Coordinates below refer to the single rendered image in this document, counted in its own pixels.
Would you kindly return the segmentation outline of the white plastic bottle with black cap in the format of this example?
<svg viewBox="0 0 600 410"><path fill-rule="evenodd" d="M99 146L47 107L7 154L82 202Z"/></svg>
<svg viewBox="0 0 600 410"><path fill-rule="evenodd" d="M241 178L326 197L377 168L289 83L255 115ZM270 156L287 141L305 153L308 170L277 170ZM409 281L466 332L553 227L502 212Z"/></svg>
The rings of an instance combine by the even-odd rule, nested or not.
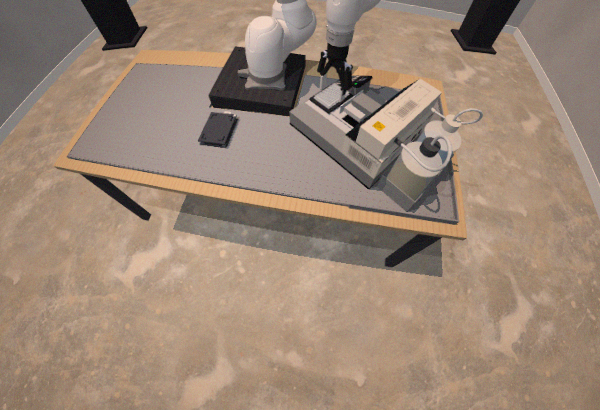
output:
<svg viewBox="0 0 600 410"><path fill-rule="evenodd" d="M438 153L441 145L437 140L432 146L433 139L433 137L427 137L423 142L411 142L405 146L424 164L431 168L438 168L442 165L442 159ZM403 148L387 179L415 200L440 171L432 172L425 169Z"/></svg>

